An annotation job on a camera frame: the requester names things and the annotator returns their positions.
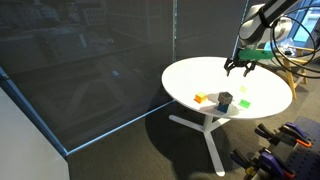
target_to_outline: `table leg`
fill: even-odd
[[[225,175],[225,171],[223,168],[223,165],[221,163],[221,159],[220,156],[218,154],[218,150],[217,147],[213,141],[212,135],[211,135],[211,131],[213,131],[214,129],[222,126],[224,123],[228,122],[230,119],[225,119],[225,118],[220,118],[214,122],[212,122],[213,120],[213,116],[209,116],[206,115],[205,119],[204,119],[204,123],[203,126],[198,125],[196,123],[190,122],[186,119],[174,116],[174,115],[170,115],[169,119],[171,119],[172,121],[175,121],[177,123],[180,123],[182,125],[185,125],[187,127],[190,127],[192,129],[195,129],[197,131],[201,131],[204,134],[204,138],[206,140],[208,149],[209,149],[209,154],[211,156],[211,160],[214,166],[214,169],[216,171],[216,174],[218,176],[224,176]]]

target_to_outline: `small object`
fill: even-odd
[[[299,133],[302,137],[307,138],[307,133],[303,132],[295,123],[287,122],[285,125]]]
[[[262,123],[254,129],[254,132],[259,136],[267,139],[273,145],[278,145],[278,143],[280,142],[280,138],[269,131]]]
[[[246,92],[247,92],[247,88],[244,87],[244,86],[241,86],[241,87],[240,87],[240,92],[246,93]]]
[[[116,79],[119,79],[120,78],[120,74],[119,74],[119,72],[118,71],[112,71],[112,76],[114,77],[114,78],[116,78]]]
[[[218,97],[219,105],[218,105],[218,111],[226,113],[229,108],[229,104],[232,101],[232,95],[228,92],[221,92]]]
[[[241,99],[241,101],[239,103],[239,105],[244,107],[244,108],[249,108],[250,104],[251,104],[250,102],[248,102],[246,100],[243,100],[243,99]]]
[[[218,111],[221,111],[221,112],[227,113],[228,108],[229,108],[229,104],[222,105],[221,103],[219,103],[219,105],[218,105],[218,108],[217,108],[217,109],[218,109]]]
[[[277,160],[271,154],[262,152],[260,155],[260,161],[268,168],[271,174],[280,178],[284,177],[285,174],[283,169],[280,167]]]
[[[262,148],[262,150],[259,151],[260,153],[265,152],[267,154],[270,154],[273,156],[273,158],[276,160],[276,162],[279,164],[279,166],[282,168],[284,171],[285,177],[288,177],[290,179],[294,178],[296,176],[296,173],[290,169],[277,155],[272,153],[269,149],[267,148]]]
[[[198,103],[202,103],[207,100],[207,95],[203,92],[199,92],[196,94],[196,97],[194,98],[195,101]]]
[[[230,157],[233,161],[245,169],[245,179],[252,179],[256,175],[258,168],[254,165],[254,163],[245,158],[239,150],[233,150],[230,154]]]
[[[219,97],[218,97],[218,101],[220,102],[219,104],[221,105],[228,105],[231,103],[232,101],[232,95],[228,92],[221,92],[219,94]]]
[[[305,137],[303,137],[295,129],[290,128],[289,126],[282,125],[279,130],[286,135],[291,136],[295,141],[305,147],[311,147],[312,143]]]

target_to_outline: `cable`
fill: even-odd
[[[306,78],[313,78],[313,79],[320,79],[320,76],[307,76],[307,75],[303,75],[301,73],[298,73],[297,71],[293,71],[289,68],[287,68],[283,62],[279,59],[279,57],[277,56],[277,53],[279,53],[282,57],[281,58],[284,58],[285,60],[287,60],[289,63],[292,63],[294,64],[295,66],[299,67],[299,68],[303,68],[305,70],[308,70],[308,71],[311,71],[311,72],[315,72],[315,73],[319,73],[320,74],[320,70],[316,70],[316,69],[313,69],[313,68],[310,68],[310,67],[306,67],[306,65],[308,65],[309,63],[311,62],[314,62],[314,61],[317,61],[317,59],[313,59],[316,55],[316,53],[319,51],[319,49],[316,49],[316,44],[315,44],[315,41],[311,35],[311,33],[306,29],[305,26],[303,26],[300,22],[298,22],[296,19],[294,18],[291,18],[288,16],[288,14],[290,13],[293,13],[293,12],[296,12],[296,11],[299,11],[299,10],[309,10],[310,8],[320,8],[320,6],[305,6],[305,7],[300,7],[300,8],[297,8],[295,10],[292,10],[292,11],[289,11],[287,12],[286,14],[280,16],[279,18],[276,19],[276,21],[272,24],[272,27],[271,27],[271,31],[270,31],[270,46],[271,46],[271,50],[272,50],[272,53],[274,54],[274,57],[275,59],[278,61],[279,65],[284,68],[285,70],[295,74],[295,75],[298,75],[298,76],[302,76],[302,77],[306,77]],[[306,55],[302,55],[302,56],[298,56],[297,58],[301,58],[301,57],[307,57],[307,56],[310,56],[311,55],[311,58],[310,59],[303,59],[304,61],[306,61],[306,63],[303,63],[303,64],[300,64],[300,63],[296,63],[292,60],[290,60],[283,52],[281,52],[279,50],[279,47],[277,45],[277,41],[276,41],[276,38],[275,38],[275,27],[277,26],[278,22],[280,22],[280,19],[282,17],[285,17],[285,18],[289,18],[293,21],[295,21],[296,23],[299,24],[299,26],[301,26],[307,33],[308,33],[308,36],[311,38],[311,41],[312,41],[312,45],[313,45],[313,51],[312,53],[309,53],[309,54],[306,54]]]

